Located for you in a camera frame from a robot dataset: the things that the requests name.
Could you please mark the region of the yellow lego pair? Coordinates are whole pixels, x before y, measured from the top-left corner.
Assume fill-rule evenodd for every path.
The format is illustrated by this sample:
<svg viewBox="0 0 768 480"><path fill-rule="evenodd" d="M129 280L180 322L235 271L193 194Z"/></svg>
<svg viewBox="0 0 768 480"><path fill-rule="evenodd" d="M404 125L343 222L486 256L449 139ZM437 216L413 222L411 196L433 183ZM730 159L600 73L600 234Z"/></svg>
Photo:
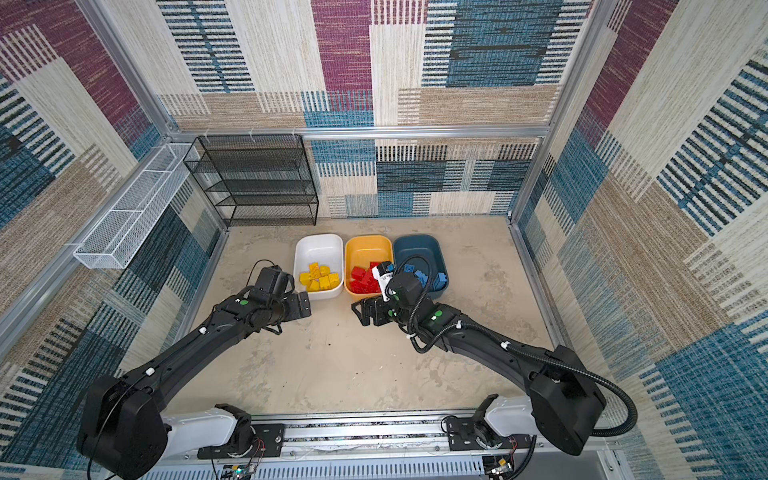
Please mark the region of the yellow lego pair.
<svg viewBox="0 0 768 480"><path fill-rule="evenodd" d="M309 273L312 278L319 278L322 275L321 268L318 263L312 263L309 265Z"/></svg>

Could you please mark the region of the red lego tall block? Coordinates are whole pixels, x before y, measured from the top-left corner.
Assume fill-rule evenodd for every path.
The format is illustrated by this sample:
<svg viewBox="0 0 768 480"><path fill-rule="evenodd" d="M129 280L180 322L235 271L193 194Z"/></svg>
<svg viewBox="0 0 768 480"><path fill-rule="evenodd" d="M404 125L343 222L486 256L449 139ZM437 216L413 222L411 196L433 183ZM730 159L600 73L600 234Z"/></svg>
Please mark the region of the red lego tall block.
<svg viewBox="0 0 768 480"><path fill-rule="evenodd" d="M361 267L354 267L350 272L350 277L355 281L363 281L367 270Z"/></svg>

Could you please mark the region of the blue lego upturned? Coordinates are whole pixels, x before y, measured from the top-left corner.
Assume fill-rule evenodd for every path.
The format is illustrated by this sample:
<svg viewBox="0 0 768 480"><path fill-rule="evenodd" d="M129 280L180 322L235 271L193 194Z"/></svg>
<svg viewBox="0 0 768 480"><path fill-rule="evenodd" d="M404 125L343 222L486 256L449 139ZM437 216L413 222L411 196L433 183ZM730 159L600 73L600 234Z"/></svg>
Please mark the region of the blue lego upturned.
<svg viewBox="0 0 768 480"><path fill-rule="evenodd" d="M421 284L422 284L423 286L426 286L426 285L427 285L427 282L428 282L428 279L429 279L429 277L428 277L428 275L427 275L427 274L425 274L425 273L424 273L424 272L422 272L421 270L416 270L416 271L414 272L414 274L415 274L415 276L417 277L417 279L418 279L418 280L421 282Z"/></svg>

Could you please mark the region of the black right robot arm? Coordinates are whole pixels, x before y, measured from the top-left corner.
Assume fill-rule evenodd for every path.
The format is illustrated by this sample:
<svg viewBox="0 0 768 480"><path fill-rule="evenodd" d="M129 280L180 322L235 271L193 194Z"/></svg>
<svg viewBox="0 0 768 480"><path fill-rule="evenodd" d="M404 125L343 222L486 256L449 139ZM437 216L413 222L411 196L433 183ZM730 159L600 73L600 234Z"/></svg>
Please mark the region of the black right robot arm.
<svg viewBox="0 0 768 480"><path fill-rule="evenodd" d="M587 370L573 350L521 343L431 300L421 283L406 274L393 281L386 294L351 305L362 325L395 323L418 352L438 348L462 355L509 380L529 397L538 432L567 454L577 456L588 438L612 432L598 427L607 406L599 388L602 378Z"/></svg>

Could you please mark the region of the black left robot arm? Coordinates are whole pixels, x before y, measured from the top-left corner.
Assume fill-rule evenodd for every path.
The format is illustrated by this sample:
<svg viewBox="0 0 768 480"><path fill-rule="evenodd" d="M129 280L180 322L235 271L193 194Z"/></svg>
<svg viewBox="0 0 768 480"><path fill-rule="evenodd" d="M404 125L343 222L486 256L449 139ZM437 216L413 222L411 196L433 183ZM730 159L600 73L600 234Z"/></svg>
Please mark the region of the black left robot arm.
<svg viewBox="0 0 768 480"><path fill-rule="evenodd" d="M89 464L122 479L138 479L160 460L210 449L233 458L255 450L247 412L218 404L202 412L166 416L175 395L219 355L253 333L282 332L286 321L311 314L309 295L273 265L255 284L216 304L201 325L169 349L120 377L102 376L89 387L76 441Z"/></svg>

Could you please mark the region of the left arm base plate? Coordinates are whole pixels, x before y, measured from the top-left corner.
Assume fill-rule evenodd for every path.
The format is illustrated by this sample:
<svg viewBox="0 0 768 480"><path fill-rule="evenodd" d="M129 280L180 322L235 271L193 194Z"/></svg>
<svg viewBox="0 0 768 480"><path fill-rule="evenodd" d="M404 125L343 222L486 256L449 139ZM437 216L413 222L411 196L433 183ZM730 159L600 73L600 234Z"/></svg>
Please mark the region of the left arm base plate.
<svg viewBox="0 0 768 480"><path fill-rule="evenodd" d="M286 425L251 424L243 434L235 433L224 445L200 448L199 460L277 458L282 453Z"/></svg>

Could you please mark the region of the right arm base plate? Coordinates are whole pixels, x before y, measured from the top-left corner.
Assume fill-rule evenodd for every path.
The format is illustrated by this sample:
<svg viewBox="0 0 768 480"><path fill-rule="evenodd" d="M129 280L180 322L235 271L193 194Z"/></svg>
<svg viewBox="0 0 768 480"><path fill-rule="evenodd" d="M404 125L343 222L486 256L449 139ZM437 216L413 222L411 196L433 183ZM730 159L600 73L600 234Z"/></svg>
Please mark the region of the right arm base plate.
<svg viewBox="0 0 768 480"><path fill-rule="evenodd" d="M528 434L502 437L490 430L480 434L481 428L470 417L447 415L441 419L440 428L447 437L450 451L516 450L527 449L532 444L532 436Z"/></svg>

